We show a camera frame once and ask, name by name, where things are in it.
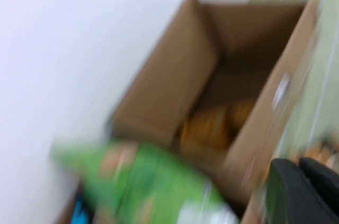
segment floor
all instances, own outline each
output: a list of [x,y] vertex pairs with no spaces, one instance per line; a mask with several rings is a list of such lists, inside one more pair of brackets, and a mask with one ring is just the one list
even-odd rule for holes
[[313,67],[299,103],[287,124],[278,154],[307,148],[339,126],[339,0],[319,0],[318,43]]

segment yellow item in box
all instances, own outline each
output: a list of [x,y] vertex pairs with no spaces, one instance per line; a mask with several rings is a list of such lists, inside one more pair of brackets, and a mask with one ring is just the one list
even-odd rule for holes
[[227,107],[199,112],[187,120],[181,134],[181,145],[188,141],[227,149],[231,144]]
[[249,114],[252,112],[255,100],[241,100],[230,107],[229,120],[232,128],[240,131]]

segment brown cardboard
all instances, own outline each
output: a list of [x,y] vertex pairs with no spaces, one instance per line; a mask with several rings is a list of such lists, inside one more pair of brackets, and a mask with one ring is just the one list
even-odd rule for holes
[[242,217],[242,224],[262,224],[267,223],[265,214],[263,214],[263,205],[260,204],[260,200],[252,194],[251,199],[247,205],[244,216]]
[[198,2],[186,0],[116,109],[115,132],[169,146],[217,61]]
[[[248,202],[305,83],[316,11],[313,0],[185,0],[114,112],[115,134],[169,147],[192,113],[257,99],[227,153],[198,149],[199,156],[186,156],[213,174],[225,195]],[[275,105],[285,77],[287,90]]]

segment green bag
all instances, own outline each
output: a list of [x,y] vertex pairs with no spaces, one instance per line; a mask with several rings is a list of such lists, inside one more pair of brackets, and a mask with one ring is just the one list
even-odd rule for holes
[[208,179],[156,147],[54,146],[52,156],[80,176],[84,199],[112,223],[238,223]]

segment white sticker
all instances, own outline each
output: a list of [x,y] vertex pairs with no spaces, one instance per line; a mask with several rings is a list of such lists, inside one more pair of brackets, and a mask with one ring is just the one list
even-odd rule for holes
[[282,101],[282,99],[284,98],[284,96],[286,95],[286,91],[287,88],[290,84],[290,77],[287,73],[285,73],[281,80],[280,83],[278,85],[278,88],[275,91],[275,95],[272,101],[272,109],[273,111],[275,111],[275,109],[278,107],[279,103]]
[[226,204],[203,208],[194,202],[186,203],[180,210],[177,224],[237,224],[238,218]]

